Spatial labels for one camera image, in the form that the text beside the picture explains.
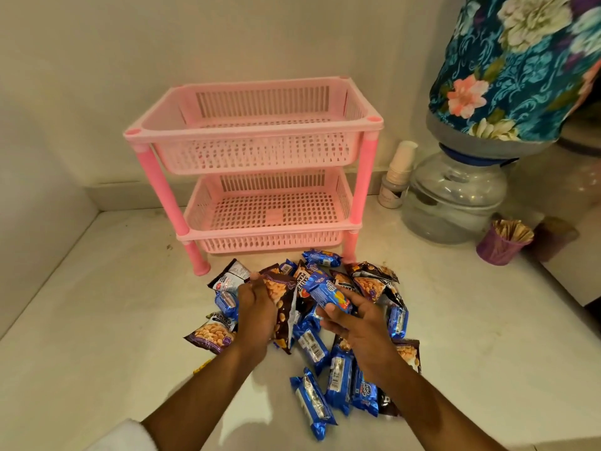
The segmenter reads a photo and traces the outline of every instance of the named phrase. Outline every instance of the plastic cup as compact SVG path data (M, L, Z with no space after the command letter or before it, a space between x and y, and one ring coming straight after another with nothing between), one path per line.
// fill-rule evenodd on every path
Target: plastic cup
M487 263L494 266L505 266L530 242L532 240L513 242L503 239L491 225L484 239L476 246L476 253Z

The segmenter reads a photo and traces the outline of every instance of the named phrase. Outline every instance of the hand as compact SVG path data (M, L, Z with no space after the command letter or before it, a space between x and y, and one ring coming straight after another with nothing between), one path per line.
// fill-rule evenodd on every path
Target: hand
M383 313L375 303L357 293L346 288L342 288L342 293L357 307L359 316L345 313L329 303L325 310L317 308L317 314L323 318L321 326L346 339L365 379L388 391L402 359L390 341Z
M238 333L234 342L244 346L256 365L267 354L278 309L269 298L263 278L256 272L251 274L249 283L238 287L238 302Z

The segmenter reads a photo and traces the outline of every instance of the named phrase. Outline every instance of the white countertop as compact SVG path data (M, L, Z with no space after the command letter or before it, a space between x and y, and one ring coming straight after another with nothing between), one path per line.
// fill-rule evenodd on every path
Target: white countertop
M231 257L195 277L161 210L102 213L0 341L0 448L80 450L143 419L212 356L182 337L214 311L206 283ZM287 257L300 251L238 256L255 270ZM424 242L375 196L357 257L398 274L423 375L485 431L507 445L601 435L601 338L538 266ZM421 449L402 419L357 410L335 411L318 444L289 384L304 365L271 348L206 449Z

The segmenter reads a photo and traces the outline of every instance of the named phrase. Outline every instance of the white wall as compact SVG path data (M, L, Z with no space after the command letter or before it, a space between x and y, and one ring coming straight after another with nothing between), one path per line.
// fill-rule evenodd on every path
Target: white wall
M432 151L428 91L463 0L4 0L0 86L84 186L144 180L121 133L172 85L350 75Z
M0 90L0 337L97 214L45 142Z

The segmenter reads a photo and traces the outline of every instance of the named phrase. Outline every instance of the white flower print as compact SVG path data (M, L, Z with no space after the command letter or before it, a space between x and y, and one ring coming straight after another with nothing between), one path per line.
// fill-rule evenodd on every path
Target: white flower print
M519 141L515 120L504 118L497 123L489 123L485 118L471 125L468 134L483 139L499 139L501 141Z
M570 0L506 0L497 14L504 31L499 42L522 53L572 22Z
M470 31L474 23L474 15L476 15L479 8L480 3L478 3L478 0L466 0L465 6L462 7L457 24L455 25L454 38L464 36Z
M601 50L601 6L582 14L570 31L576 36L570 52L590 55Z

